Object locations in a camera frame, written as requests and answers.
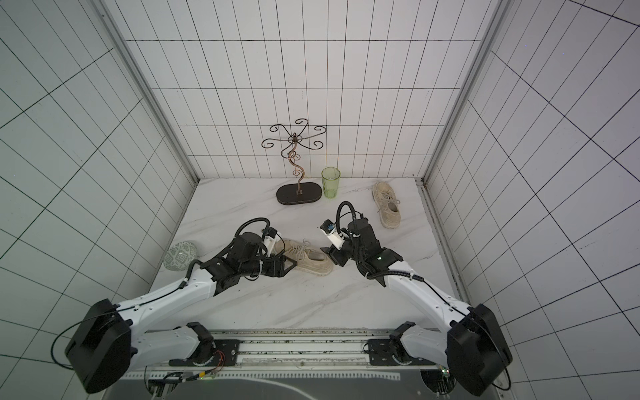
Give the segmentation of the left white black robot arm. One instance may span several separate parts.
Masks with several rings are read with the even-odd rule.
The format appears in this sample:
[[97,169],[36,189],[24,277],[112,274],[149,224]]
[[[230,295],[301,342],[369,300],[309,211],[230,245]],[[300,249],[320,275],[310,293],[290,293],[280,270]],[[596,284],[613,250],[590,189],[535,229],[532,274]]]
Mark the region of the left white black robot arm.
[[277,250],[281,237],[264,218],[261,233],[242,224],[232,241],[208,261],[191,261],[180,280],[120,304],[104,299],[71,326],[64,350],[68,368],[88,394],[99,393],[138,368],[183,360],[202,367],[222,363],[213,335],[201,323],[185,320],[172,330],[157,331],[163,321],[196,303],[220,295],[241,278],[282,278],[297,261]]

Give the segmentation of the aluminium rail frame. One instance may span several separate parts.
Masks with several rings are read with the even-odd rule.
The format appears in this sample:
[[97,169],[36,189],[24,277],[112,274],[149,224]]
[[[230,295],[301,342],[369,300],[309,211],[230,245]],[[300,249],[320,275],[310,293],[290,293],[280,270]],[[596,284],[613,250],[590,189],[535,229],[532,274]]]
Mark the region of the aluminium rail frame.
[[170,356],[120,375],[143,380],[154,393],[162,385],[213,378],[382,378],[397,380],[417,370],[434,391],[460,385],[480,394],[509,364],[495,341],[473,329],[443,335],[407,323],[381,332],[303,332],[300,335],[212,335],[210,355]]

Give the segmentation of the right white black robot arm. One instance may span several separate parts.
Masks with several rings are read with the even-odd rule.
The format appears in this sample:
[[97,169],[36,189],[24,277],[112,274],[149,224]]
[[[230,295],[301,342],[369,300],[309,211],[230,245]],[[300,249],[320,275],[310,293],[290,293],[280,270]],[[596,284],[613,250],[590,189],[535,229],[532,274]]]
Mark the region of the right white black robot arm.
[[433,369],[421,378],[437,395],[451,393],[456,385],[477,397],[490,387],[501,388],[496,381],[508,374],[513,355],[490,308],[472,307],[416,274],[400,254],[380,245],[368,219],[349,201],[341,202],[336,219],[320,229],[331,242],[323,252],[334,264],[354,261],[364,278],[406,296],[436,326],[431,330],[406,321],[387,339],[369,341],[372,364],[427,363]]

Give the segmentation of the beige lace sneaker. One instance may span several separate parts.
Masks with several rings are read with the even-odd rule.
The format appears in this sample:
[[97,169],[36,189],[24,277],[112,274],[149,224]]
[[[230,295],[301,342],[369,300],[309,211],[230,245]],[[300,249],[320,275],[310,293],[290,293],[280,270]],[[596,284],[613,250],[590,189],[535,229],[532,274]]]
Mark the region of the beige lace sneaker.
[[273,251],[275,253],[284,251],[285,258],[289,263],[296,263],[297,270],[318,276],[326,276],[333,271],[334,263],[328,255],[307,240],[299,242],[280,239],[275,243]]
[[402,217],[398,207],[400,201],[393,188],[388,183],[380,181],[373,185],[372,195],[378,207],[381,224],[388,229],[398,228]]

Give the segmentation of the green translucent plastic cup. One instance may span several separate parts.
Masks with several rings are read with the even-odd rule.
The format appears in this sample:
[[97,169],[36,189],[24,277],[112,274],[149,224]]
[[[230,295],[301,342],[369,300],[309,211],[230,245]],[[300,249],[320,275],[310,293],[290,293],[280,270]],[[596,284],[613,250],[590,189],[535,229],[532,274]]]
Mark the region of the green translucent plastic cup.
[[338,194],[341,172],[335,167],[326,167],[322,171],[323,194],[326,198],[335,198]]

